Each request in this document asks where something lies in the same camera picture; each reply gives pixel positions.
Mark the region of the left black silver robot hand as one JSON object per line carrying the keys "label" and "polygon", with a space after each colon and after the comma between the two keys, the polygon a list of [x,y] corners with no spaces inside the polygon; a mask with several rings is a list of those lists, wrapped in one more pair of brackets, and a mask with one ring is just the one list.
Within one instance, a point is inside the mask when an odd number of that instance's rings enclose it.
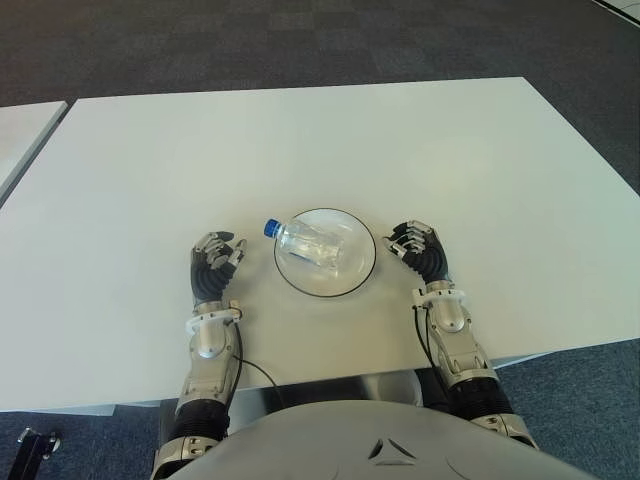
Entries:
{"label": "left black silver robot hand", "polygon": [[234,234],[226,231],[206,233],[191,250],[190,284],[194,307],[221,302],[224,291],[243,260],[247,241],[231,242]]}

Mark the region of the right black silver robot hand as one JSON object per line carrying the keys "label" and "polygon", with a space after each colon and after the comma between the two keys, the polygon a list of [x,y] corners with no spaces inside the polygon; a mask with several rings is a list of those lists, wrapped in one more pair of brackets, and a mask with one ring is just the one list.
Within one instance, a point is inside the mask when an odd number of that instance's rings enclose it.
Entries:
{"label": "right black silver robot hand", "polygon": [[449,267],[436,230],[417,220],[397,225],[383,238],[386,249],[416,272],[426,285],[449,281]]}

